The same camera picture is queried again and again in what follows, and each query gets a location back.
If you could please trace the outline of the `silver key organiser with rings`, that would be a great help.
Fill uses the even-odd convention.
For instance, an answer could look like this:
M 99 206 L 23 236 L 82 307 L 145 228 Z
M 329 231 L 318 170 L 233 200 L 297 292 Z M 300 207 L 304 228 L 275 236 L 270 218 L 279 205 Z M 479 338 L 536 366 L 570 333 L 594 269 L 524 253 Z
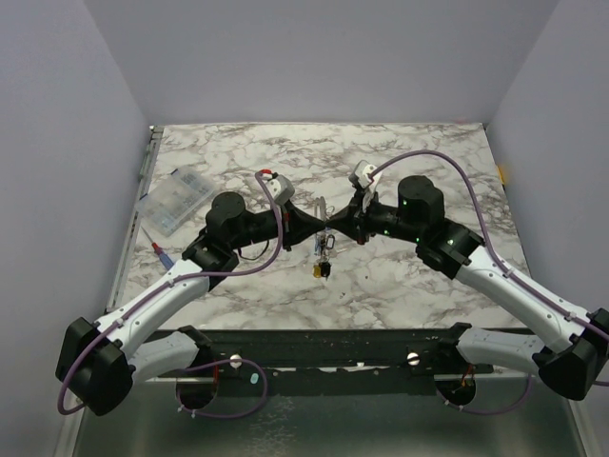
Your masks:
M 330 212 L 327 209 L 326 201 L 323 197 L 318 197 L 314 202 L 314 215 L 317 219 L 326 223 Z M 315 234 L 314 253 L 317 257 L 313 265 L 313 276 L 317 279 L 327 280 L 331 274 L 330 254 L 334 249 L 335 236 L 331 229 L 325 227 L 322 231 Z

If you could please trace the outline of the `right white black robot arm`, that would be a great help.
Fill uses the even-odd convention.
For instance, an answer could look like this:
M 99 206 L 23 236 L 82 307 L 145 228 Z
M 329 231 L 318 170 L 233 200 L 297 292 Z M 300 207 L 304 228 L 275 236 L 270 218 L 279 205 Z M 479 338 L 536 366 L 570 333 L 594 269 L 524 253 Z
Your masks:
M 511 368 L 581 401 L 605 366 L 607 311 L 590 313 L 571 305 L 494 256 L 475 231 L 445 217 L 443 194 L 428 178 L 403 178 L 395 207 L 357 189 L 327 223 L 360 245 L 373 235 L 414 243 L 426 266 L 479 291 L 531 331 L 521 335 L 467 327 L 458 340 L 438 347 L 444 370 L 458 372 L 468 364 Z

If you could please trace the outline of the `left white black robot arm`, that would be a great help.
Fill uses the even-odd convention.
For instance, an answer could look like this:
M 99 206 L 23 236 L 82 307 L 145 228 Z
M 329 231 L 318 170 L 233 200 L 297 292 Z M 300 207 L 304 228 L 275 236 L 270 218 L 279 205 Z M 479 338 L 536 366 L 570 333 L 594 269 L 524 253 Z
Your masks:
M 195 331 L 175 331 L 156 341 L 149 336 L 227 276 L 239 275 L 237 249 L 269 240 L 276 240 L 277 248 L 289 248 L 323 229 L 322 220 L 291 202 L 253 213 L 239 193 L 219 194 L 198 238 L 159 281 L 93 323 L 79 318 L 69 325 L 55 372 L 60 392 L 72 392 L 102 416 L 120 405 L 136 384 L 174 370 L 204 373 L 210 353 Z

